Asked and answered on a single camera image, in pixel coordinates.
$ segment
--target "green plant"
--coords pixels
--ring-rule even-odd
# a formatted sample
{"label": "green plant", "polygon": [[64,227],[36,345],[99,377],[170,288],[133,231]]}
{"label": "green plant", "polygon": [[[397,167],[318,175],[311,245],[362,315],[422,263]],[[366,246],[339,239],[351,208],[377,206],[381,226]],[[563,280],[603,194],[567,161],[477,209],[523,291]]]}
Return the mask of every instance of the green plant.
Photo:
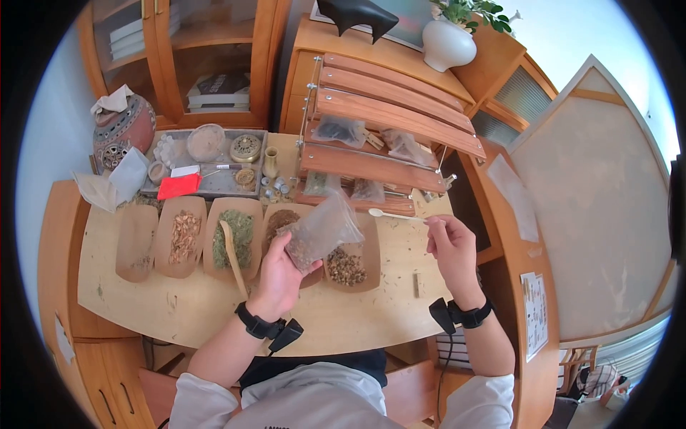
{"label": "green plant", "polygon": [[[479,21],[483,22],[484,25],[489,23],[493,26],[493,29],[499,33],[508,32],[511,33],[508,22],[510,19],[505,15],[496,15],[503,11],[503,7],[493,3],[492,1],[485,0],[429,0],[435,6],[434,9],[438,8],[440,14],[445,16],[445,18],[452,22],[453,24],[459,25],[463,29],[470,31],[470,33],[476,33],[476,27],[479,26]],[[438,19],[438,13],[434,13],[434,19]]]}

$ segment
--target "picture frame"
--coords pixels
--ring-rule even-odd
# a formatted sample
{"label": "picture frame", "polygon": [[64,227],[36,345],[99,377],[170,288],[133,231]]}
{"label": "picture frame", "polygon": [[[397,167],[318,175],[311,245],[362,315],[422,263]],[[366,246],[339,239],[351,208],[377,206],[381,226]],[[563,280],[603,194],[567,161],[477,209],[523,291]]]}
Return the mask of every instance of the picture frame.
{"label": "picture frame", "polygon": [[[382,37],[392,40],[395,43],[412,48],[416,51],[424,52],[422,42],[422,30],[424,26],[433,21],[431,17],[431,3],[426,0],[371,0],[379,7],[398,16],[399,22],[388,33]],[[317,1],[312,5],[309,14],[312,21],[319,21],[334,24],[333,20],[323,15],[319,11]],[[372,28],[368,25],[355,25],[353,30],[365,33],[372,33]]]}

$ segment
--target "red cloth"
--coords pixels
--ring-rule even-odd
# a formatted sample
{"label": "red cloth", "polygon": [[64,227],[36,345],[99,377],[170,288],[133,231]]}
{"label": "red cloth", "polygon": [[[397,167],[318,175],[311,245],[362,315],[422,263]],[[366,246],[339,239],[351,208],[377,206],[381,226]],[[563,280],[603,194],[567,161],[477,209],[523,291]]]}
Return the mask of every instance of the red cloth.
{"label": "red cloth", "polygon": [[165,177],[160,184],[157,192],[158,200],[166,200],[175,196],[194,194],[200,188],[202,176],[199,174],[188,174],[181,177]]}

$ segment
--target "black sculpture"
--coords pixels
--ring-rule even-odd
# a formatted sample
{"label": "black sculpture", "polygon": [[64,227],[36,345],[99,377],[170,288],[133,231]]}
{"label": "black sculpture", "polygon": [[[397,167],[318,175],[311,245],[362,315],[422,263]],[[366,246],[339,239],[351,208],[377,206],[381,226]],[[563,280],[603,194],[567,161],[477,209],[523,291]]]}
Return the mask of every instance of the black sculpture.
{"label": "black sculpture", "polygon": [[317,0],[319,11],[338,27],[340,37],[348,28],[367,24],[372,28],[372,45],[395,27],[398,17],[370,0]]}

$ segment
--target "drawer handle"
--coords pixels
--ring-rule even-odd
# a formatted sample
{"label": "drawer handle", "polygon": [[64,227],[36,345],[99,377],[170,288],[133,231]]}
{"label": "drawer handle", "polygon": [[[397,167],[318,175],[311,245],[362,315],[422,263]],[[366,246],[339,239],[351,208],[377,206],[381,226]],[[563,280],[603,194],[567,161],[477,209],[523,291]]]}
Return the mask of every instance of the drawer handle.
{"label": "drawer handle", "polygon": [[105,394],[102,393],[102,391],[100,389],[98,389],[97,391],[100,392],[100,395],[102,395],[102,400],[105,401],[105,406],[107,407],[107,412],[110,413],[110,418],[112,419],[112,424],[116,426],[117,422],[115,421],[115,416],[112,415],[112,410],[110,409],[110,404],[108,404],[107,398],[105,397]]}
{"label": "drawer handle", "polygon": [[131,414],[136,414],[133,411],[133,405],[131,405],[131,398],[128,396],[128,391],[126,390],[126,386],[124,386],[124,383],[119,383],[119,385],[124,389],[124,395],[126,395],[126,400],[129,402],[129,408],[131,409]]}

